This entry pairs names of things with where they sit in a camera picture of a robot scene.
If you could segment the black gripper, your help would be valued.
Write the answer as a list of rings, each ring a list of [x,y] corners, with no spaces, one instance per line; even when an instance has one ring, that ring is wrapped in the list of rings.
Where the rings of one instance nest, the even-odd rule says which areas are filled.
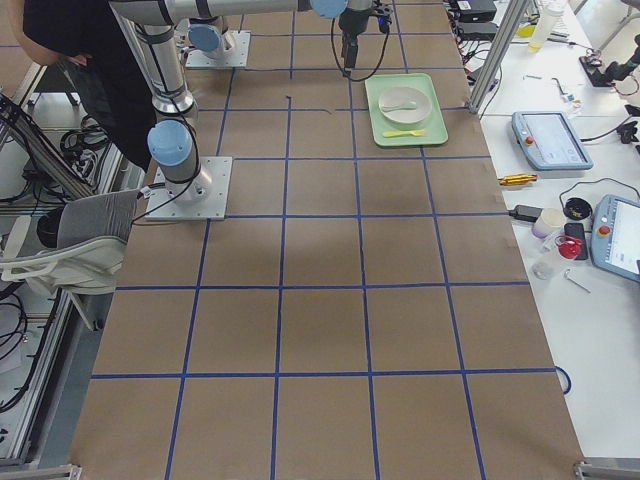
[[[344,69],[353,70],[356,65],[359,50],[358,37],[367,29],[370,10],[346,9],[339,16],[339,28],[342,32],[341,56]]]

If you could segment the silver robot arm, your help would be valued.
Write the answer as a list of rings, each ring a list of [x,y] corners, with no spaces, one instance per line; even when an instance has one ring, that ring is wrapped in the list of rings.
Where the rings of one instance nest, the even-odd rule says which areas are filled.
[[[389,33],[387,6],[379,1],[111,1],[109,5],[120,20],[133,24],[139,45],[131,50],[145,63],[148,75],[158,79],[183,75],[173,33],[183,20],[212,29],[206,36],[207,47],[216,51],[224,42],[228,16],[313,11],[341,29],[342,59],[336,64],[344,74],[356,66],[358,36],[366,32],[371,18],[378,19],[382,33]]]
[[[134,26],[152,86],[157,124],[147,144],[164,175],[170,197],[196,202],[211,190],[211,176],[204,170],[195,139],[196,102],[187,88],[171,26]]]

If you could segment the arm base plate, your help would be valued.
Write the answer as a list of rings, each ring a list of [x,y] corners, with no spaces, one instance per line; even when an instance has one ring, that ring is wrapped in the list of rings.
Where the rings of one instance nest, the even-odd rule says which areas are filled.
[[[145,217],[152,221],[223,220],[231,180],[233,159],[202,156],[200,173],[180,197],[184,185],[169,183],[154,189],[147,202]]]
[[[251,32],[228,30],[221,35],[216,50],[203,51],[195,46],[189,49],[185,67],[190,70],[226,70],[244,68],[247,64]]]

